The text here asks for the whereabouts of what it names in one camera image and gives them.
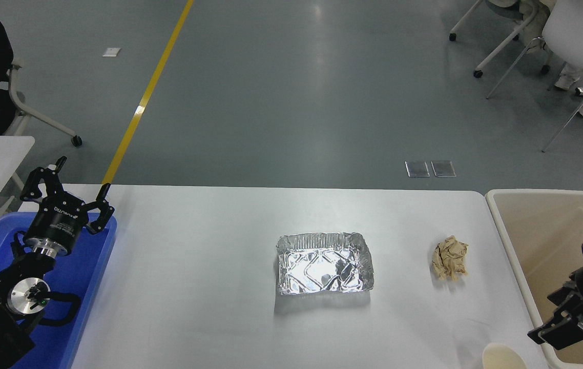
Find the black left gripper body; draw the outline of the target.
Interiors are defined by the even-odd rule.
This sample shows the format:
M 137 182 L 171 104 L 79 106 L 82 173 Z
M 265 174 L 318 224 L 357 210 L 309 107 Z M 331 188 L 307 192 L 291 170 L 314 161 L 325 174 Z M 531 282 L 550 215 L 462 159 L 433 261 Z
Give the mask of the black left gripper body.
M 24 244 L 41 247 L 55 243 L 59 253 L 71 253 L 80 236 L 81 228 L 89 220 L 83 212 L 85 202 L 77 198 L 44 198 L 39 210 L 24 235 Z

